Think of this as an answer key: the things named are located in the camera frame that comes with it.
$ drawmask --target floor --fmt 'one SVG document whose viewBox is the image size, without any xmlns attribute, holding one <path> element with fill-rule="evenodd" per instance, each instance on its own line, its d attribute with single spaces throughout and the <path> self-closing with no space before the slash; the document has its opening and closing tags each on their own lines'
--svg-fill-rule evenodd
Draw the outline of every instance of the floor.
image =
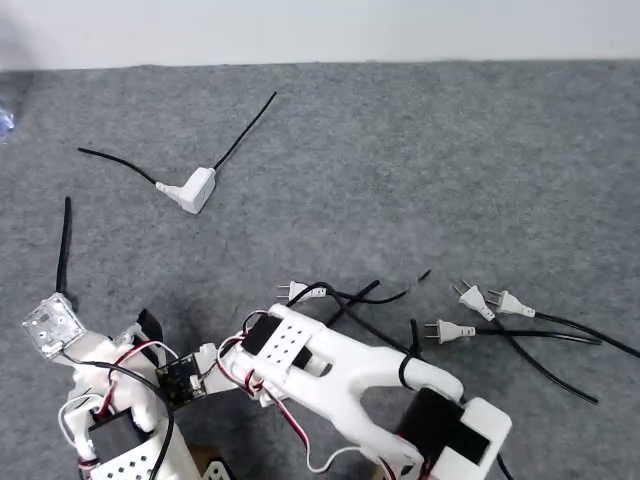
<svg viewBox="0 0 640 480">
<path fill-rule="evenodd" d="M 143 66 L 3 80 L 21 93 L 17 129 L 0 145 L 6 478 L 75 475 L 56 422 L 71 370 L 40 358 L 18 328 L 54 289 L 65 195 L 74 202 L 69 292 L 103 334 L 148 308 L 188 353 L 271 305 L 278 284 L 324 280 L 355 292 L 379 279 L 378 296 L 411 293 L 359 312 L 408 342 L 411 318 L 482 325 L 457 303 L 451 283 L 462 277 L 640 345 L 639 62 Z M 127 168 L 76 151 L 120 155 L 182 184 L 213 165 L 273 90 L 198 216 Z M 302 310 L 325 319 L 335 305 Z M 348 320 L 336 328 L 379 344 Z M 640 478 L 638 360 L 606 346 L 521 343 L 600 405 L 549 383 L 500 338 L 423 347 L 467 397 L 512 416 L 504 456 L 519 480 Z M 364 402 L 393 428 L 410 400 L 374 390 Z M 345 444 L 328 422 L 292 409 L 314 464 Z M 240 479 L 311 478 L 278 412 L 240 392 L 195 403 L 178 422 L 189 442 L 219 447 Z M 330 478 L 370 472 L 345 456 Z"/>
</svg>

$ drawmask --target white wire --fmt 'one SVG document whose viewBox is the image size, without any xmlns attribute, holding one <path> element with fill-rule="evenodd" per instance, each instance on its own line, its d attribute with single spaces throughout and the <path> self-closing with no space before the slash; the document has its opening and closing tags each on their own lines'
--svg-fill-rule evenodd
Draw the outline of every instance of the white wire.
<svg viewBox="0 0 640 480">
<path fill-rule="evenodd" d="M 242 335 L 234 335 L 233 337 L 229 337 L 229 338 L 225 339 L 220 344 L 220 347 L 218 348 L 218 351 L 216 352 L 216 363 L 218 364 L 218 368 L 220 369 L 220 371 L 222 372 L 222 374 L 225 377 L 227 377 L 229 380 L 231 380 L 233 383 L 235 383 L 239 387 L 242 387 L 242 389 L 244 390 L 244 388 L 245 388 L 244 383 L 242 383 L 240 380 L 238 380 L 237 378 L 235 378 L 233 376 L 231 371 L 229 371 L 227 369 L 227 367 L 225 366 L 225 364 L 222 362 L 222 357 L 220 356 L 220 352 L 222 352 L 222 350 L 224 350 L 224 347 L 227 345 L 227 343 L 229 343 L 232 340 L 238 340 L 238 341 L 244 340 L 244 336 L 242 336 Z"/>
<path fill-rule="evenodd" d="M 298 423 L 298 421 L 295 419 L 295 417 L 292 415 L 292 413 L 289 411 L 289 409 L 285 406 L 285 404 L 282 402 L 282 400 L 280 400 L 279 398 L 277 398 L 275 395 L 273 395 L 273 393 L 271 393 L 270 391 L 265 389 L 265 392 L 267 393 L 267 395 L 269 395 L 271 397 L 271 399 L 274 401 L 274 403 L 277 405 L 277 407 L 280 409 L 280 411 L 285 415 L 285 417 L 295 425 L 295 427 L 300 431 L 301 436 L 303 437 L 302 442 L 304 443 L 304 447 L 305 450 L 307 451 L 307 455 L 306 455 L 306 459 L 307 459 L 307 468 L 309 469 L 309 471 L 311 473 L 325 473 L 329 470 L 329 468 L 331 468 L 331 465 L 333 464 L 333 461 L 339 456 L 342 455 L 343 453 L 346 452 L 360 452 L 362 453 L 362 448 L 361 447 L 355 447 L 355 446 L 350 446 L 350 447 L 343 447 L 340 448 L 338 450 L 336 450 L 335 452 L 333 452 L 328 460 L 325 462 L 324 465 L 322 465 L 321 467 L 313 467 L 311 465 L 311 440 L 309 439 L 309 435 L 307 435 L 307 432 L 304 430 L 304 428 L 302 428 L 302 426 L 300 425 L 300 423 Z"/>
<path fill-rule="evenodd" d="M 150 341 L 150 342 L 145 342 L 143 345 L 139 345 L 139 346 L 138 346 L 138 347 L 136 347 L 136 348 L 141 347 L 141 348 L 140 348 L 140 350 L 138 350 L 138 351 L 136 351 L 136 352 L 133 352 L 133 353 L 132 353 L 132 355 L 133 355 L 134 353 L 138 353 L 138 352 L 140 352 L 140 351 L 144 350 L 145 348 L 150 347 L 150 346 L 152 346 L 152 345 L 157 345 L 158 347 L 162 347 L 162 348 L 163 348 L 163 349 L 165 349 L 167 352 L 169 352 L 169 353 L 173 356 L 173 358 L 174 358 L 174 359 L 176 359 L 176 360 L 177 360 L 178 358 L 180 358 L 176 352 L 174 352 L 171 348 L 169 348 L 166 344 L 162 343 L 162 342 L 161 342 L 161 341 L 159 341 L 159 340 L 152 340 L 152 341 Z M 123 359 L 122 361 L 124 362 L 125 360 L 127 360 L 127 359 L 129 359 L 129 358 L 131 358 L 131 357 L 127 356 L 127 358 Z"/>
<path fill-rule="evenodd" d="M 76 402 L 78 400 L 85 400 L 85 399 L 88 399 L 88 398 L 99 398 L 99 399 L 104 401 L 104 397 L 102 395 L 100 395 L 99 393 L 85 393 L 83 395 L 78 395 L 77 397 L 74 397 L 71 400 L 67 400 L 67 402 L 64 405 L 62 405 L 62 407 L 60 407 L 60 410 L 58 410 L 58 425 L 60 426 L 60 430 L 62 431 L 62 435 L 64 435 L 64 439 L 73 448 L 75 448 L 76 444 L 71 439 L 71 436 L 69 434 L 69 427 L 67 426 L 67 423 L 64 420 L 64 414 L 65 414 L 67 408 L 69 408 L 69 406 L 73 402 Z"/>
</svg>

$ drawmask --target angled plug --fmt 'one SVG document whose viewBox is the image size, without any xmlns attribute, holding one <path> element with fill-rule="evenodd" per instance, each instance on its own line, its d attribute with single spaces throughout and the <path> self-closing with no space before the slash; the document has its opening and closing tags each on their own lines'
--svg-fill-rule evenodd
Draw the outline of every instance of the angled plug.
<svg viewBox="0 0 640 480">
<path fill-rule="evenodd" d="M 216 171 L 213 168 L 198 167 L 182 186 L 165 185 L 156 182 L 156 188 L 174 200 L 189 213 L 197 214 L 207 202 L 216 186 Z"/>
<path fill-rule="evenodd" d="M 496 312 L 498 313 L 512 313 L 530 318 L 536 316 L 536 311 L 533 308 L 521 303 L 520 300 L 511 295 L 507 290 L 502 290 L 501 292 L 489 290 L 489 293 L 495 297 L 495 299 L 487 299 L 487 303 L 495 305 Z"/>
<path fill-rule="evenodd" d="M 489 306 L 484 301 L 484 297 L 482 296 L 482 293 L 480 293 L 478 286 L 477 285 L 471 286 L 464 280 L 461 280 L 461 282 L 466 288 L 465 292 L 460 290 L 457 286 L 453 285 L 453 289 L 456 291 L 458 295 L 460 295 L 460 298 L 458 299 L 458 301 L 462 303 L 465 307 L 478 312 L 480 315 L 482 315 L 482 318 L 484 318 L 489 322 L 494 318 L 496 318 L 495 313 L 491 311 Z"/>
</svg>

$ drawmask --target transparent servo bracket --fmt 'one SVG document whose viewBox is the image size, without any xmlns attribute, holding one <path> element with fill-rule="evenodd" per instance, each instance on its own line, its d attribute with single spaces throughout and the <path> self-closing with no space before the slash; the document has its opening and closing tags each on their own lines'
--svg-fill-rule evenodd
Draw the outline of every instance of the transparent servo bracket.
<svg viewBox="0 0 640 480">
<path fill-rule="evenodd" d="M 87 333 L 61 293 L 43 300 L 22 322 L 22 328 L 46 359 L 55 357 Z"/>
</svg>

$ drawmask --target blue object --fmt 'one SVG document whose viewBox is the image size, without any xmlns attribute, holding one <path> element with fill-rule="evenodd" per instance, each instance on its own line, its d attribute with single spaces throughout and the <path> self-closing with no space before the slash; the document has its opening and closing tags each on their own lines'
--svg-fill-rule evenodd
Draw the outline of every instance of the blue object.
<svg viewBox="0 0 640 480">
<path fill-rule="evenodd" d="M 4 140 L 14 127 L 13 113 L 0 106 L 0 141 Z"/>
</svg>

